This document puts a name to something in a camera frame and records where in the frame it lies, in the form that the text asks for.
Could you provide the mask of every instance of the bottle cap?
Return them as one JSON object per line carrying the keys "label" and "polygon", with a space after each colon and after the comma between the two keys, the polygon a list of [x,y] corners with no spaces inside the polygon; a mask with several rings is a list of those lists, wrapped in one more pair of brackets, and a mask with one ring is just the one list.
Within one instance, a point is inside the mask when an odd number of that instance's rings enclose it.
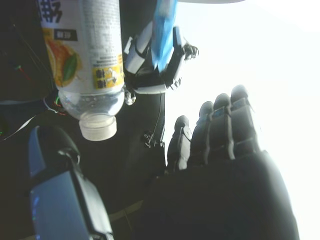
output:
{"label": "bottle cap", "polygon": [[117,132],[115,116],[106,114],[85,114],[79,121],[82,136],[89,141],[103,141],[112,138]]}

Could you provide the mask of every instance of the clear plastic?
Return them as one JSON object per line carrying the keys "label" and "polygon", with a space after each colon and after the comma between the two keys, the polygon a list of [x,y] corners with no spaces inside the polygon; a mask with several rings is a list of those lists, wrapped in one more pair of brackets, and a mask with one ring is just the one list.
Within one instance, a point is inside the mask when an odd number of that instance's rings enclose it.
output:
{"label": "clear plastic", "polygon": [[85,139],[103,141],[116,134],[115,115],[120,111],[125,99],[122,88],[95,94],[60,90],[59,98],[64,109],[79,120]]}

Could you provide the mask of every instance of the plastic bottle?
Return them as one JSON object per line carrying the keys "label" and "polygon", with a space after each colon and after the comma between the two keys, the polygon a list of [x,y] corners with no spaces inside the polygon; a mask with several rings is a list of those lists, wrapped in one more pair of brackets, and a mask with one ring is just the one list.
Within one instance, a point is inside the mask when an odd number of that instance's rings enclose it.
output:
{"label": "plastic bottle", "polygon": [[119,0],[37,0],[59,98],[84,138],[117,132],[124,102]]}

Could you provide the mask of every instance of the fruit illustration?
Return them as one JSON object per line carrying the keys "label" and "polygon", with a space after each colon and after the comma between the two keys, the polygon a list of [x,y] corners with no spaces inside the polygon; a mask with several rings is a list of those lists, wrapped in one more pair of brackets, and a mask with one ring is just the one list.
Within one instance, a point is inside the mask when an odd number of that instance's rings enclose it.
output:
{"label": "fruit illustration", "polygon": [[46,42],[55,84],[65,87],[73,81],[77,69],[81,66],[79,57],[70,47],[59,41],[48,39]]}

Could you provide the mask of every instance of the blue plastic object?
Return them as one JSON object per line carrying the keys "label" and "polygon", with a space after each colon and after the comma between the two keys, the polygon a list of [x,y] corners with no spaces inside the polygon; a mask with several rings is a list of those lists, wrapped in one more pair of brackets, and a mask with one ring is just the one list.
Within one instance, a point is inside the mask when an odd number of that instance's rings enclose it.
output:
{"label": "blue plastic object", "polygon": [[151,56],[153,67],[161,73],[173,49],[173,27],[178,0],[158,0],[153,17]]}

